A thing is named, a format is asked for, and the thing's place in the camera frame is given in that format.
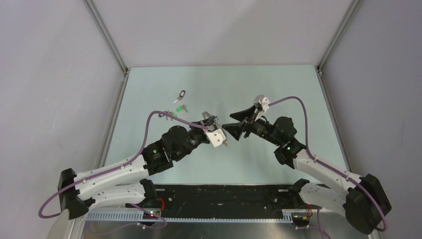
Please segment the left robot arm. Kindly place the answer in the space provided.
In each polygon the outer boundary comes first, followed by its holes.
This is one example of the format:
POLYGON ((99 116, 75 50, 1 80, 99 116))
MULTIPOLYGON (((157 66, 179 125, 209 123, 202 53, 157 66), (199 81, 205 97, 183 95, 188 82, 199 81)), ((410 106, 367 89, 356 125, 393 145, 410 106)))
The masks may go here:
POLYGON ((90 210, 114 205, 139 204, 152 207, 157 202, 155 186, 148 176, 173 167, 202 143, 220 146, 225 141, 221 129, 214 131, 174 126, 160 140, 145 147, 134 160, 123 161, 92 171, 61 172, 58 190, 61 211, 76 219, 90 210))

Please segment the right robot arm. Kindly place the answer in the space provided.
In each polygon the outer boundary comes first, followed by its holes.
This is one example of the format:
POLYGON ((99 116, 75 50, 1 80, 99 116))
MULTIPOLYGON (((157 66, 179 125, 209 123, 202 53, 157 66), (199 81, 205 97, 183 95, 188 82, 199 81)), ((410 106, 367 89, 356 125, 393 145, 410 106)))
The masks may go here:
POLYGON ((341 216, 359 232, 369 235, 378 230, 392 206, 381 182, 372 174, 360 176, 341 171, 333 164, 312 154, 295 135, 297 130, 289 117, 278 117, 269 123, 255 106, 232 113, 236 123, 224 124, 223 129, 236 140, 254 134, 277 146, 275 158, 282 165, 306 173, 324 186, 306 179, 298 180, 289 189, 289 201, 295 208, 311 204, 326 208, 341 216))

